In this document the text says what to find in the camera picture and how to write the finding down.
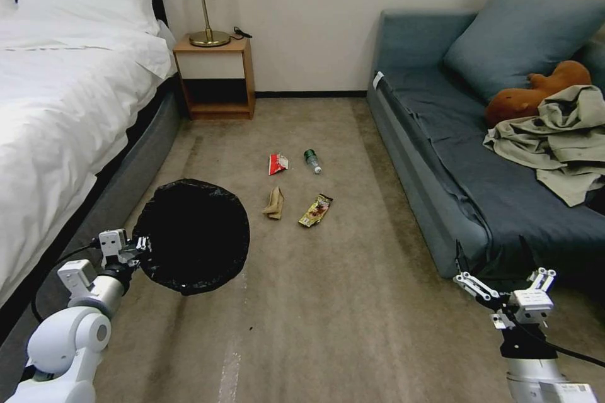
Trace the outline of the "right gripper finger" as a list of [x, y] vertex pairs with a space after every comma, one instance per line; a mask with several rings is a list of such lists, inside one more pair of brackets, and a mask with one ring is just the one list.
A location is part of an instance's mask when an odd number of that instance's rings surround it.
[[469, 293], [480, 305], [499, 305], [501, 296], [498, 291], [474, 277], [464, 255], [460, 240], [456, 240], [456, 257], [454, 260], [458, 273], [452, 279], [460, 288]]
[[556, 270], [540, 266], [526, 278], [528, 286], [519, 290], [519, 295], [547, 295], [556, 277]]

